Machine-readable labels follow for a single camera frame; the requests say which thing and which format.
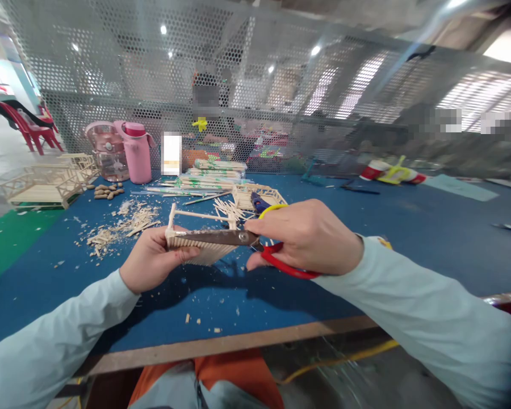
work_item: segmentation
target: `blue table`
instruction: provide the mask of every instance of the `blue table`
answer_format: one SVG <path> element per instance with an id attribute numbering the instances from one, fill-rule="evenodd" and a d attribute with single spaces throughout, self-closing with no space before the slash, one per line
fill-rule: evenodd
<path id="1" fill-rule="evenodd" d="M 510 188 L 484 183 L 483 187 L 500 196 L 478 202 L 424 185 L 372 182 L 370 189 L 382 194 L 368 195 L 339 189 L 341 180 L 329 180 L 337 188 L 325 189 L 301 183 L 299 176 L 250 177 L 277 188 L 288 203 L 322 200 L 353 231 L 385 235 L 394 250 L 457 279 L 477 296 L 511 292 L 511 231 L 491 226 L 511 223 Z M 126 194 L 110 202 L 89 202 L 93 192 L 86 192 L 4 272 L 0 278 L 0 340 L 121 266 L 134 237 L 116 245 L 114 255 L 105 257 L 99 266 L 95 257 L 89 257 L 91 249 L 78 247 L 74 241 L 84 230 L 111 223 L 112 211 L 129 198 L 129 191 L 140 187 L 127 182 L 125 190 Z M 173 202 L 182 210 L 213 212 L 212 201 L 182 207 L 188 199 L 132 198 L 160 206 L 163 224 Z M 220 228 L 219 222 L 183 215 L 177 215 L 175 223 L 189 229 Z M 374 325 L 357 308 L 312 282 L 271 268 L 247 273 L 250 254 L 249 249 L 239 248 L 212 267 L 186 265 L 173 271 L 165 283 L 142 295 L 123 324 L 102 336 L 93 355 L 106 355 L 92 373 Z M 59 261 L 64 263 L 54 268 Z M 191 321 L 186 324 L 188 313 Z M 214 328 L 221 332 L 214 333 Z"/>

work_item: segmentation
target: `yellow cable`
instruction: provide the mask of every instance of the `yellow cable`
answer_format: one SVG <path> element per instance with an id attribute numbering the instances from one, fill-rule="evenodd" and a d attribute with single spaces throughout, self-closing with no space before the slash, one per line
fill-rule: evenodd
<path id="1" fill-rule="evenodd" d="M 376 347 L 368 348 L 363 351 L 353 353 L 353 354 L 346 356 L 344 358 L 340 358 L 337 360 L 330 360 L 330 361 L 322 361 L 322 362 L 317 362 L 312 365 L 307 365 L 307 366 L 293 372 L 290 376 L 288 376 L 283 381 L 279 381 L 277 379 L 275 379 L 274 381 L 279 385 L 286 385 L 286 384 L 290 383 L 291 381 L 293 381 L 298 376 L 301 376 L 304 373 L 309 372 L 312 369 L 319 368 L 321 366 L 333 366 L 333 365 L 341 364 L 346 361 L 359 361 L 361 359 L 372 357 L 373 355 L 377 355 L 379 353 L 388 351 L 389 349 L 392 349 L 392 348 L 395 348 L 398 346 L 399 346 L 399 344 L 395 340 L 386 341 L 385 343 L 377 345 Z"/>
<path id="2" fill-rule="evenodd" d="M 78 378 L 78 385 L 81 383 L 82 380 L 83 380 L 83 378 Z M 68 400 L 65 403 L 63 403 L 61 406 L 59 406 L 56 409 L 63 409 L 64 407 L 66 407 L 66 405 L 68 405 L 72 401 L 72 399 L 74 399 L 74 397 L 68 398 Z M 78 396 L 78 406 L 79 406 L 79 409 L 82 409 L 81 398 L 79 396 Z"/>
<path id="3" fill-rule="evenodd" d="M 68 398 L 68 400 L 65 403 L 63 403 L 61 406 L 59 406 L 57 409 L 64 408 L 67 404 L 69 404 L 72 401 L 72 399 L 74 399 L 74 397 Z"/>

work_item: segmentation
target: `mesh partition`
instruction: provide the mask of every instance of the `mesh partition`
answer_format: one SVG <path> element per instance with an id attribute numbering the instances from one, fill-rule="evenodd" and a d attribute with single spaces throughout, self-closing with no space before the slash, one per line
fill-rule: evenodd
<path id="1" fill-rule="evenodd" d="M 184 166 L 213 155 L 251 172 L 301 172 L 317 157 L 327 172 L 347 173 L 364 153 L 437 160 L 446 149 L 436 151 L 436 139 L 457 147 L 472 135 L 461 131 L 480 131 L 481 113 L 511 111 L 511 64 L 280 9 L 1 4 L 69 152 L 90 152 L 89 123 L 123 119 L 157 137 L 181 133 Z M 204 132 L 192 126 L 200 116 Z M 151 158 L 158 169 L 159 147 Z"/>

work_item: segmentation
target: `ceiling light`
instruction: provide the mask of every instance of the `ceiling light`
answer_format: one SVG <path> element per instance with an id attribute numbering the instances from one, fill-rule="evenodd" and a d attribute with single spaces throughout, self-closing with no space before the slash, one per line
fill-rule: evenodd
<path id="1" fill-rule="evenodd" d="M 467 0 L 450 0 L 449 4 L 447 4 L 447 9 L 454 9 L 465 2 L 467 2 Z"/>

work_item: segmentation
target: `red scissors handle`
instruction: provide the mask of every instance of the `red scissors handle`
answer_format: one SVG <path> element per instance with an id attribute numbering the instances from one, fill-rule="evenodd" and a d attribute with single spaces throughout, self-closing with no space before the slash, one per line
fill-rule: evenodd
<path id="1" fill-rule="evenodd" d="M 272 246 L 264 246 L 263 253 L 261 254 L 261 257 L 263 257 L 263 259 L 268 261 L 270 264 L 274 265 L 281 272 L 284 272 L 284 273 L 294 276 L 296 278 L 313 279 L 320 275 L 318 273 L 297 270 L 291 266 L 288 266 L 286 263 L 281 262 L 276 257 L 274 257 L 272 254 L 276 253 L 277 251 L 280 251 L 283 246 L 284 246 L 284 243 L 282 243 L 282 242 L 276 243 L 275 245 L 272 245 Z"/>

